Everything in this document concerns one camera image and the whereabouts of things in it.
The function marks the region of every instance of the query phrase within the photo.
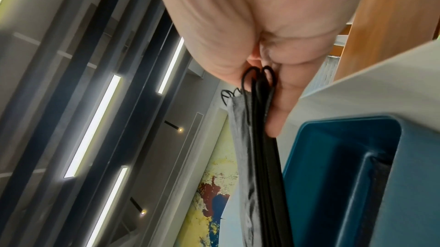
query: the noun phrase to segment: colorful painting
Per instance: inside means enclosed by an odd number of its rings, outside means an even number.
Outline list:
[[[226,120],[174,247],[218,247],[221,215],[237,182],[234,143]]]

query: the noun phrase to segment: black face mask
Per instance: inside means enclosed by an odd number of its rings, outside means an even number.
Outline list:
[[[271,83],[266,73],[272,76]],[[250,77],[251,92],[246,92],[245,79]],[[275,87],[272,68],[251,67],[243,75],[241,90],[221,93],[237,156],[245,247],[294,246],[278,146],[264,128]]]

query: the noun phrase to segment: hand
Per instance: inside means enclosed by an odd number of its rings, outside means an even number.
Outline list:
[[[360,0],[163,0],[194,59],[240,86],[270,65],[278,85],[266,124],[276,137]]]

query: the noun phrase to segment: painting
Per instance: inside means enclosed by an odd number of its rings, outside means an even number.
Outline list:
[[[226,119],[174,247],[218,247],[221,215],[237,183],[237,160]]]

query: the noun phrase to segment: plastic bin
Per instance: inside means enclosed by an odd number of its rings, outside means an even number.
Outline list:
[[[377,163],[389,167],[379,195]],[[440,246],[440,136],[431,130],[390,115],[306,122],[284,182],[296,246]]]

